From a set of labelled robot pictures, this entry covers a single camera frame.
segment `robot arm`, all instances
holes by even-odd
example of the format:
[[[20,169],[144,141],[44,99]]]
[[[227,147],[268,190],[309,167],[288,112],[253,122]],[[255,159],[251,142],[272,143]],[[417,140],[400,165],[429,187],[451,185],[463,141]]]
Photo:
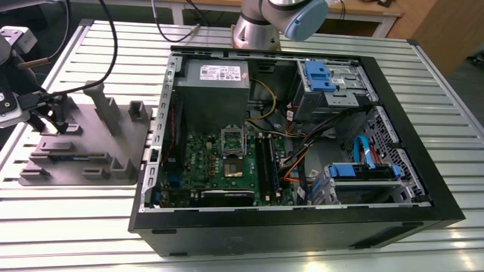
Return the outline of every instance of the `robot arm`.
[[[233,30],[233,46],[277,50],[279,32],[303,41],[317,31],[328,14],[331,0],[244,0]]]

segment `yellow wire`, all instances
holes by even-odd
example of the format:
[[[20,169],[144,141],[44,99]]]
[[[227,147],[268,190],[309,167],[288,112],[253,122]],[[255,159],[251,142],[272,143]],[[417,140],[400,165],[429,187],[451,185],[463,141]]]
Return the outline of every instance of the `yellow wire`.
[[[267,89],[267,91],[269,92],[269,94],[272,96],[272,108],[271,108],[269,112],[265,113],[263,116],[259,116],[259,117],[248,118],[247,119],[249,121],[256,121],[256,120],[260,120],[260,119],[264,119],[264,118],[269,117],[271,114],[275,112],[275,105],[276,105],[276,102],[277,102],[277,97],[275,96],[275,93],[271,90],[271,88],[259,79],[253,79],[252,78],[251,80],[255,81],[255,82],[257,82]]]
[[[289,169],[289,171],[285,173],[285,175],[284,175],[284,180],[292,180],[291,178],[288,178],[288,176],[289,176],[289,174],[291,174],[291,172],[292,172],[292,170],[296,168],[296,166],[299,165],[299,163],[301,162],[301,160],[303,160],[303,158],[305,157],[305,155],[308,154],[308,152],[309,152],[309,148],[308,148],[308,150],[304,152],[304,154],[303,154],[303,156],[300,156],[300,158],[299,158],[299,160],[296,161],[296,163],[295,163],[295,165],[291,167],[291,169]]]

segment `metal work surface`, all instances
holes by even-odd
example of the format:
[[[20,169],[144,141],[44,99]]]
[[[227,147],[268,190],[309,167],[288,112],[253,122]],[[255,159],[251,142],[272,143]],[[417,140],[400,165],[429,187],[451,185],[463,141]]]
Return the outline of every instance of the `metal work surface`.
[[[120,56],[105,93],[119,105],[159,102],[169,55],[152,24],[116,23]],[[181,35],[189,27],[164,26]],[[201,28],[188,45],[229,47],[228,28]],[[99,79],[108,68],[107,22],[79,27],[44,88],[64,90]],[[467,220],[368,250],[160,258],[128,233],[135,186],[19,185],[39,134],[19,125],[0,152],[0,270],[117,269],[145,271],[475,271],[484,267],[483,128],[417,47],[404,40],[315,35],[281,37],[283,50],[372,56],[408,113]],[[75,101],[88,101],[83,94]]]

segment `blue plastic latch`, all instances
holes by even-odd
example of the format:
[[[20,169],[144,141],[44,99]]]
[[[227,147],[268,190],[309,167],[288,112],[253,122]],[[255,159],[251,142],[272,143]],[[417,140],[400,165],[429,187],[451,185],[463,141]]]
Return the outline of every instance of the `blue plastic latch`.
[[[155,200],[156,200],[157,202],[160,202],[160,201],[161,201],[161,194],[160,194],[160,192],[156,192],[156,194],[155,194]]]
[[[337,164],[329,167],[331,177],[356,177],[355,169],[351,164]]]
[[[351,164],[337,164],[335,166],[339,170],[340,177],[356,177],[355,169]]]
[[[336,86],[331,82],[328,68],[323,61],[307,61],[305,74],[308,77],[309,89],[313,92],[335,92]]]
[[[177,174],[168,174],[167,181],[169,183],[169,188],[180,189],[181,188],[181,176]]]
[[[339,170],[336,169],[336,166],[329,166],[329,176],[331,177],[339,176]]]
[[[400,169],[400,166],[393,165],[392,168],[393,168],[393,173],[395,173],[396,178],[400,179],[400,177],[401,177],[401,169]]]

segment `power cable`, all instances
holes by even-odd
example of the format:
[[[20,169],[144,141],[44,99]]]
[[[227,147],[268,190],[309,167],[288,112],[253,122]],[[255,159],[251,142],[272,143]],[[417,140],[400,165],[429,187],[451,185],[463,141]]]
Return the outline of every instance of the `power cable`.
[[[199,7],[196,6],[196,4],[193,3],[193,1],[192,0],[187,0],[187,2],[191,4],[191,6],[195,9],[196,14],[199,14],[200,19],[204,21],[204,25],[209,27],[211,26],[209,25],[209,21],[207,20],[205,15],[201,13],[201,11],[200,11]]]
[[[179,42],[181,42],[181,41],[184,41],[191,35],[193,35],[193,34],[196,34],[196,32],[197,32],[197,30],[199,30],[199,28],[200,28],[200,24],[197,24],[195,27],[192,27],[191,28],[191,30],[189,30],[189,32],[187,33],[187,35],[184,35],[180,39],[177,39],[177,40],[172,40],[172,39],[169,39],[167,36],[165,36],[165,34],[164,34],[164,32],[163,32],[163,30],[161,30],[161,28],[160,28],[160,23],[159,23],[159,14],[157,14],[157,12],[156,12],[156,4],[155,4],[155,0],[151,0],[151,8],[153,9],[153,19],[155,19],[155,24],[156,24],[156,27],[157,27],[157,29],[159,29],[159,32],[160,32],[160,34],[161,34],[161,36],[163,36],[163,38],[167,40],[167,41],[169,41],[171,43],[173,42],[173,43],[179,43]]]

